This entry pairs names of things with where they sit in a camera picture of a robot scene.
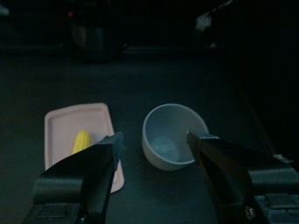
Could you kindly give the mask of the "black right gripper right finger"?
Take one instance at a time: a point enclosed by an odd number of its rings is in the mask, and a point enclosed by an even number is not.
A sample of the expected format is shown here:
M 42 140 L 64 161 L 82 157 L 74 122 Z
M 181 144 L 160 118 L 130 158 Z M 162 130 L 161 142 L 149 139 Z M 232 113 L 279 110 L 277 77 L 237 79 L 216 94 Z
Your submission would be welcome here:
M 189 129 L 218 224 L 299 224 L 299 171 L 284 161 Z

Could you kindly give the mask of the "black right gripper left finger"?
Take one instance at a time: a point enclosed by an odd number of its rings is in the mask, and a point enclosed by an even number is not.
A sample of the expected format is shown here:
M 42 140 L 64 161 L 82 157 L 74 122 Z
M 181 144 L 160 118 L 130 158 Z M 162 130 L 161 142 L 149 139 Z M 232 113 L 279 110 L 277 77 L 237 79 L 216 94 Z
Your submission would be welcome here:
M 124 134 L 65 157 L 36 179 L 22 224 L 105 224 Z

